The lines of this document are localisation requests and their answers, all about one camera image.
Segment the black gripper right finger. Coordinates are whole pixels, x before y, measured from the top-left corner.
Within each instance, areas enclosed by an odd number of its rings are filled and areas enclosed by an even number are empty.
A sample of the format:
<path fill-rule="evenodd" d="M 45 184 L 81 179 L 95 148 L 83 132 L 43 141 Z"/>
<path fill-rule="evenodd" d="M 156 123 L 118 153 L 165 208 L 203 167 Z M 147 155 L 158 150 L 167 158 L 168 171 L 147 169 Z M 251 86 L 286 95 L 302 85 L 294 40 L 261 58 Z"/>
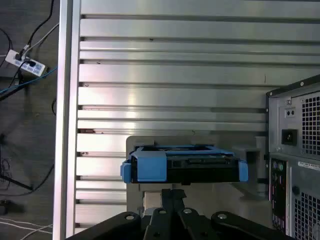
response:
<path fill-rule="evenodd" d="M 184 204 L 182 189 L 172 191 L 172 205 L 179 217 L 185 235 L 190 240 L 291 240 L 278 230 L 268 228 L 239 215 L 218 211 L 210 218 L 200 215 Z"/>

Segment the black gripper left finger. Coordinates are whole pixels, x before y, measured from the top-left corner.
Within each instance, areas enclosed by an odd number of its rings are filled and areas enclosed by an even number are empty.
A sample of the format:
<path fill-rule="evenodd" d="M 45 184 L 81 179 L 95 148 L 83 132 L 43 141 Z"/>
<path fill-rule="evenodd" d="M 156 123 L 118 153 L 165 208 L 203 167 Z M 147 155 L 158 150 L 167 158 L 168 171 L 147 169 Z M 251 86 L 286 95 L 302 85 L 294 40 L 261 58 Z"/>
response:
<path fill-rule="evenodd" d="M 152 215 L 132 211 L 119 213 L 107 220 L 76 233 L 68 240 L 168 240 L 172 218 L 172 193 L 161 191 L 162 206 L 155 208 Z"/>

